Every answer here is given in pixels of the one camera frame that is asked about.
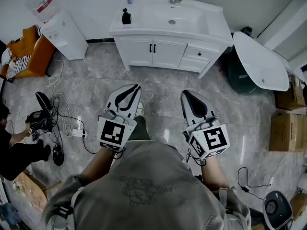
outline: cardboard box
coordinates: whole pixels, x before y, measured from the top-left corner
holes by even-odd
[[[307,149],[307,116],[282,114],[271,118],[270,151]]]
[[[307,194],[297,194],[295,195],[290,201],[292,210],[293,210],[293,217],[294,221],[296,221],[304,212],[307,206]]]
[[[304,92],[306,87],[302,90],[301,86],[295,86],[294,76],[291,76],[290,89],[286,92],[275,92],[276,107],[286,110],[295,110],[306,107]]]

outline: drawer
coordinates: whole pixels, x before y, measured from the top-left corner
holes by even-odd
[[[198,47],[188,45],[186,51],[184,52],[183,57],[190,58],[190,59],[210,61],[214,53],[218,53],[218,52],[210,52],[209,50],[205,50],[204,48],[198,48]]]
[[[179,64],[179,70],[202,72],[209,64],[207,61],[182,58]]]

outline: green pants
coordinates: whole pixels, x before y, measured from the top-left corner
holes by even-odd
[[[150,140],[146,130],[145,118],[143,116],[137,116],[134,120],[136,121],[136,127],[128,140]]]

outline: power strip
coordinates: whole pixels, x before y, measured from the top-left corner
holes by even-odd
[[[84,138],[87,138],[87,131],[83,131],[83,130],[80,130],[80,129],[73,129],[72,130],[72,136],[76,136],[76,137],[82,138],[83,135],[85,135]]]

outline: person's hand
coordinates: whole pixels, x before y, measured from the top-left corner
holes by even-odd
[[[26,123],[25,124],[25,129],[24,129],[24,131],[26,132],[26,133],[29,133],[29,131],[30,131],[30,123]]]

